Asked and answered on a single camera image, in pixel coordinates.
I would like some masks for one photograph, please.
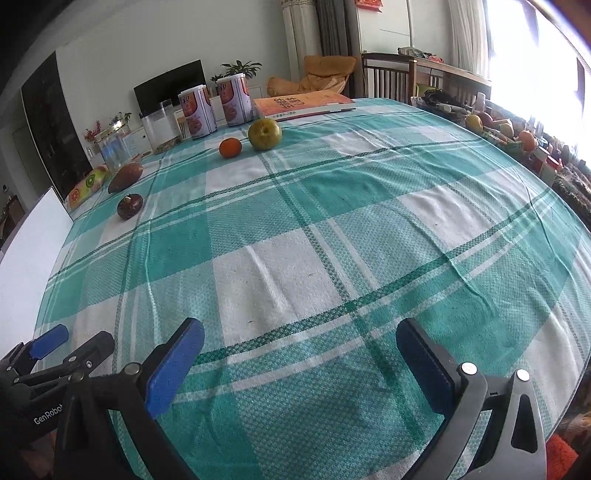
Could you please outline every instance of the orange book cover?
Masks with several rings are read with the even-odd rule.
[[[332,90],[257,98],[253,101],[260,118],[272,118],[277,121],[355,109],[353,100]]]

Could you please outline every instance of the bottle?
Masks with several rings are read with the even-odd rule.
[[[474,102],[474,106],[472,107],[472,112],[484,112],[486,105],[486,95],[482,92],[478,92],[476,94],[476,102]]]

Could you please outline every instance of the white board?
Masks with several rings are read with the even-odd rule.
[[[50,188],[3,246],[0,260],[0,358],[33,338],[41,300],[72,219]]]

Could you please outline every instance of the television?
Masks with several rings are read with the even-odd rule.
[[[197,85],[205,85],[201,60],[187,63],[138,85],[134,92],[141,116],[155,112],[160,102],[165,100],[179,105],[178,94]]]

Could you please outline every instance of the canned food container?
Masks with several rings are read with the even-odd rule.
[[[237,73],[216,82],[223,113],[231,127],[252,120],[251,96],[248,94],[245,77],[243,73]]]
[[[201,138],[217,130],[212,102],[205,85],[197,85],[178,94],[183,115],[192,138]]]

